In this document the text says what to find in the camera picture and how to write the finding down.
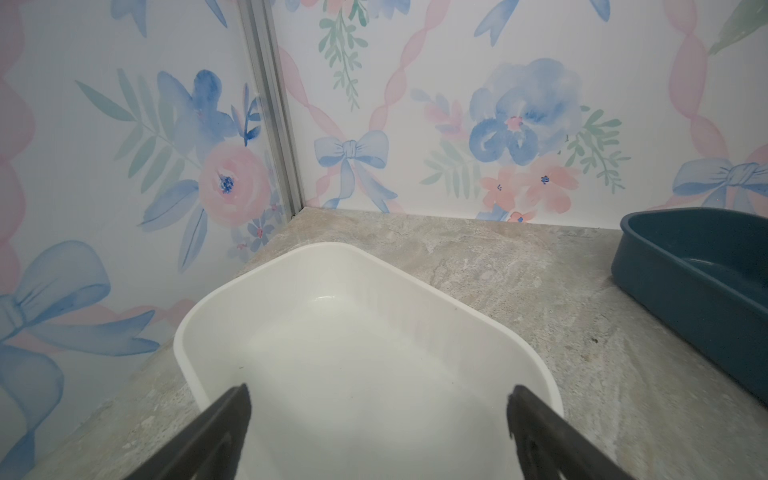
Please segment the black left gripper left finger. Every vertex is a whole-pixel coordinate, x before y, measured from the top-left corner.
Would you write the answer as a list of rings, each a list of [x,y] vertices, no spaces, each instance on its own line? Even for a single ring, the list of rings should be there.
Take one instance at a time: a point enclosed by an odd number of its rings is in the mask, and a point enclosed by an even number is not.
[[[247,386],[228,389],[126,480],[235,478],[251,412]]]

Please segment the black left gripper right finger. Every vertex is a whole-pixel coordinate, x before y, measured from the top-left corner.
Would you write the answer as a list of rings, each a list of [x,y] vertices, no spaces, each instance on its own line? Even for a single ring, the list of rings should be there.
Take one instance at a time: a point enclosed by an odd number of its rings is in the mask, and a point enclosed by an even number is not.
[[[525,479],[632,479],[523,385],[508,396],[506,418]]]

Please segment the white plastic container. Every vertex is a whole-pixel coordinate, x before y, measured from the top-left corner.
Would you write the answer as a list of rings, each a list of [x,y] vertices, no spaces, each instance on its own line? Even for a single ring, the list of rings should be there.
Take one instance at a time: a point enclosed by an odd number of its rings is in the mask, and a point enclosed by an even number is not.
[[[509,395],[563,409],[519,335],[345,243],[211,292],[173,350],[200,408],[248,388],[241,479],[518,479]]]

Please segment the dark teal plastic container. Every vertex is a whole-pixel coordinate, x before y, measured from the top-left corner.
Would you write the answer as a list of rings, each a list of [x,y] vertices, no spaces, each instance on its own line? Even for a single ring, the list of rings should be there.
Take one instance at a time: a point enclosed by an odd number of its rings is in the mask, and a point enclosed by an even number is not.
[[[761,402],[767,400],[767,220],[715,208],[620,223],[615,284]]]

